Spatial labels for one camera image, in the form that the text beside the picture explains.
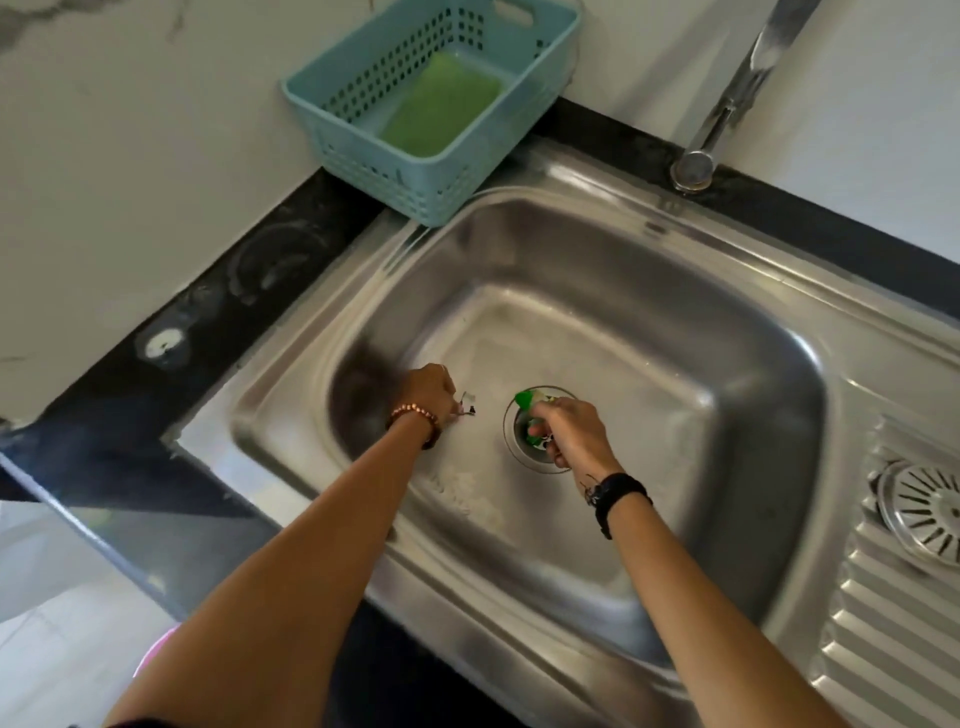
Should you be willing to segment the person's right hand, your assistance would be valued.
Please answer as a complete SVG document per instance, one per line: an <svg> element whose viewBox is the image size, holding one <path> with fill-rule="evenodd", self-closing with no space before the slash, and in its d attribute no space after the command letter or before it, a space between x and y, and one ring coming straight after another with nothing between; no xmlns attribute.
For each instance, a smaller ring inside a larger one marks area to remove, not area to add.
<svg viewBox="0 0 960 728"><path fill-rule="evenodd" d="M580 405L582 423L582 465L568 468L573 474L581 494L588 486L606 479L614 473L624 473L625 468L618 461L610 444L606 426L593 404L582 399L559 397L557 400L577 400Z"/></svg>

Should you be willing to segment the person's left hand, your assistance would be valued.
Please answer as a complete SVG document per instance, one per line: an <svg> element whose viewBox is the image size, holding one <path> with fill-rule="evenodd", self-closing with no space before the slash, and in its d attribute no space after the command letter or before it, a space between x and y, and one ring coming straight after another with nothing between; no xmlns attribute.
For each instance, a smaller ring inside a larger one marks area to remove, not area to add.
<svg viewBox="0 0 960 728"><path fill-rule="evenodd" d="M440 364L428 363L406 373L393 409L403 408L405 411L423 412L435 431L442 433L447 426L441 425L439 420L442 392L440 376L435 365Z"/></svg>

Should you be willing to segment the green and white wrapper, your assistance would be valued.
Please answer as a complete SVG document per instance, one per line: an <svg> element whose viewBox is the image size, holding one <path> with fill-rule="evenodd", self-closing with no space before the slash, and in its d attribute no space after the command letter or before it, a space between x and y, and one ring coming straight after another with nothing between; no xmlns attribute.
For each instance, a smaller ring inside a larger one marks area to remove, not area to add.
<svg viewBox="0 0 960 728"><path fill-rule="evenodd" d="M513 403L516 406L516 412L512 424L513 437L516 444L527 455L546 456L546 446L551 439L549 434L536 435L531 433L531 429L538 427L543 421L542 418L532 416L532 407L540 402L553 402L566 394L566 391L558 387L541 386L524 390L514 396Z"/></svg>

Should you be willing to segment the person's left forearm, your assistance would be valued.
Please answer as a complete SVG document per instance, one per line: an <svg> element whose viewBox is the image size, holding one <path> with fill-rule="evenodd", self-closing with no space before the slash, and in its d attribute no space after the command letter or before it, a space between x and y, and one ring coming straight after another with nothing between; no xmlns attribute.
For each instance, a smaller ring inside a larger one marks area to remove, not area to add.
<svg viewBox="0 0 960 728"><path fill-rule="evenodd" d="M318 728L346 633L435 437L425 415L398 416L178 625L104 728Z"/></svg>

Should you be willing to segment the person's right forearm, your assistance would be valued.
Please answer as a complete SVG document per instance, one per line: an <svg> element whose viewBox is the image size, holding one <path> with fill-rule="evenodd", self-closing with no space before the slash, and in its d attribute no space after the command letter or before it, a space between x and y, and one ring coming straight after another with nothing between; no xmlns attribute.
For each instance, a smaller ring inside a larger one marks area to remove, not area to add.
<svg viewBox="0 0 960 728"><path fill-rule="evenodd" d="M705 728L850 728L702 571L643 495L608 530Z"/></svg>

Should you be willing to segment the black wristband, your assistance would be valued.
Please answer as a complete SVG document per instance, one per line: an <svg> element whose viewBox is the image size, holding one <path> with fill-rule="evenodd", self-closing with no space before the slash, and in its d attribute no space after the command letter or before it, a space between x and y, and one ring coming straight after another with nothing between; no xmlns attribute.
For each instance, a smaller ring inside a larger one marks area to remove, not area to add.
<svg viewBox="0 0 960 728"><path fill-rule="evenodd" d="M596 522L606 540L613 539L609 526L611 511L622 499L631 494L640 495L649 504L653 504L642 482L625 472L612 473L602 481L597 481L584 489L583 499L593 509Z"/></svg>

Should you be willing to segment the stainless steel sink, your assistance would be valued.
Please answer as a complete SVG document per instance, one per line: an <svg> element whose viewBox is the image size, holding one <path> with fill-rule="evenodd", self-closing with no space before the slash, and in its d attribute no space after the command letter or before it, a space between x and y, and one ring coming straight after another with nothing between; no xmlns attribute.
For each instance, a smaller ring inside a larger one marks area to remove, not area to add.
<svg viewBox="0 0 960 728"><path fill-rule="evenodd" d="M898 459L960 477L960 324L540 140L444 227L379 216L174 443L285 527L431 361L477 416L416 466L367 596L524 722L698 724L567 473L517 445L515 394L553 386L851 724L960 728L960 569L874 490Z"/></svg>

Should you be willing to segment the light blue plastic basket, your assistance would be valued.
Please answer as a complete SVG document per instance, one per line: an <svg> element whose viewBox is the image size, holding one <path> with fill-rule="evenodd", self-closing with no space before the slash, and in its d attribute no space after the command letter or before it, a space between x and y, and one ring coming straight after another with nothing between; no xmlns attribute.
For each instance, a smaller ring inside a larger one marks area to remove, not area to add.
<svg viewBox="0 0 960 728"><path fill-rule="evenodd" d="M579 6L557 0L394 0L281 88L329 174L436 228L560 97L581 19ZM444 152L417 158L379 137L439 52L497 78L502 91Z"/></svg>

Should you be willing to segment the green sponge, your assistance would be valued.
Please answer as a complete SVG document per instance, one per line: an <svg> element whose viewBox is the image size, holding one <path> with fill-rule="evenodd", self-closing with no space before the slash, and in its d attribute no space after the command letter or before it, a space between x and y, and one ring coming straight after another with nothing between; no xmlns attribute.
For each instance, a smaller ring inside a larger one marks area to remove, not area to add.
<svg viewBox="0 0 960 728"><path fill-rule="evenodd" d="M448 52L433 54L379 139L418 159L443 153L498 100L500 79Z"/></svg>

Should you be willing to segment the chrome faucet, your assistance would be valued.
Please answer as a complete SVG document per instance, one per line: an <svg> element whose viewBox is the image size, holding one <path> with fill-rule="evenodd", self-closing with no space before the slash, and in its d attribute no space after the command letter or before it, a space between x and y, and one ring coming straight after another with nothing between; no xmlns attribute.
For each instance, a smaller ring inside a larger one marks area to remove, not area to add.
<svg viewBox="0 0 960 728"><path fill-rule="evenodd" d="M777 0L730 82L669 169L678 192L709 189L725 147L822 0Z"/></svg>

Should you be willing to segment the round metal sink strainer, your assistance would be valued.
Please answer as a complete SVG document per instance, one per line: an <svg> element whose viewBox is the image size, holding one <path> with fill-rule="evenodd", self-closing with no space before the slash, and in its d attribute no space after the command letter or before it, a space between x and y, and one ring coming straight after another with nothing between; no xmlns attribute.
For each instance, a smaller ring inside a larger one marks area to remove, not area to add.
<svg viewBox="0 0 960 728"><path fill-rule="evenodd" d="M897 459L873 484L879 516L906 552L960 570L960 476Z"/></svg>

